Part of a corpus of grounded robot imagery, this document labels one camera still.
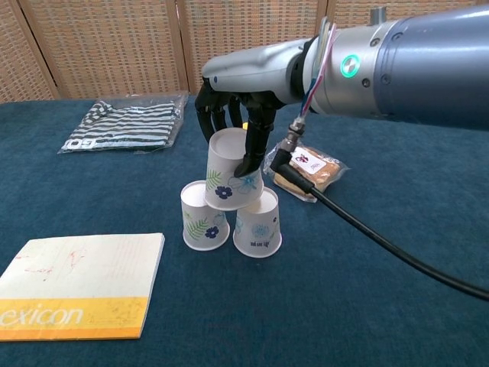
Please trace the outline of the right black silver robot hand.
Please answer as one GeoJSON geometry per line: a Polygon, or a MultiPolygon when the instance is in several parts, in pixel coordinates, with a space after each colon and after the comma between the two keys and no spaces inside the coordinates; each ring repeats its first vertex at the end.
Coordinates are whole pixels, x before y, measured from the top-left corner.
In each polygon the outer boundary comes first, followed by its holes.
{"type": "Polygon", "coordinates": [[[235,177],[259,169],[277,110],[304,97],[303,63],[312,42],[299,39],[238,50],[213,57],[202,68],[195,109],[207,141],[227,128],[224,108],[235,127],[242,123],[241,107],[248,111],[245,153],[235,177]]]}

